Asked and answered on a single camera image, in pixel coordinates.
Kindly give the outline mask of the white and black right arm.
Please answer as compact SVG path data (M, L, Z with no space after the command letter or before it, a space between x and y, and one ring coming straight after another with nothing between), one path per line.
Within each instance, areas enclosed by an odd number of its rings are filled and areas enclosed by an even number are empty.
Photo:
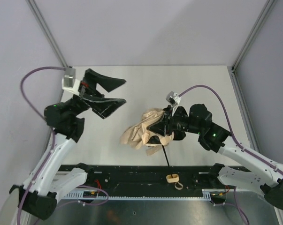
M231 131L214 123L204 104L192 105L189 112L182 106L172 112L168 106L147 130L155 135L174 134L174 140L184 139L186 133L198 134L198 142L205 150L226 156L247 169L244 172L215 164L212 172L219 182L262 195L269 204L283 210L283 164L247 147Z

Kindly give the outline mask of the beige and black folding umbrella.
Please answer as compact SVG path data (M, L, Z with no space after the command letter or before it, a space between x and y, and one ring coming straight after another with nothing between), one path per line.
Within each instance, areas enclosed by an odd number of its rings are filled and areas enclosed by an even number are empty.
M127 128L120 137L120 144L129 145L133 149L140 149L146 146L146 154L148 156L163 150L167 166L170 166L165 147L171 141L181 141L186 134L180 131L173 131L170 135L161 135L148 130L150 125L160 121L166 109L150 108L142 114L141 121Z

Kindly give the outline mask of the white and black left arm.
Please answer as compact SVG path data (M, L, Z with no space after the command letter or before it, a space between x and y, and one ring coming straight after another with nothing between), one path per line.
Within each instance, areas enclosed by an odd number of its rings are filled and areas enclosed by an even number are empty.
M85 119L77 116L92 109L100 118L105 119L126 103L125 99L106 98L97 91L97 85L100 85L105 91L111 92L124 85L126 80L104 76L92 69L86 70L82 80L78 80L76 70L72 67L40 67L23 77L21 91L24 91L26 78L38 71L49 69L64 72L61 87L71 93L72 98L49 105L43 113L37 113L50 127L52 142L29 177L21 185L12 186L10 190L19 192L16 217L18 225L21 223L22 211L41 220L48 219L64 196L91 179L92 167L82 163L63 177L54 179L62 162L83 134Z

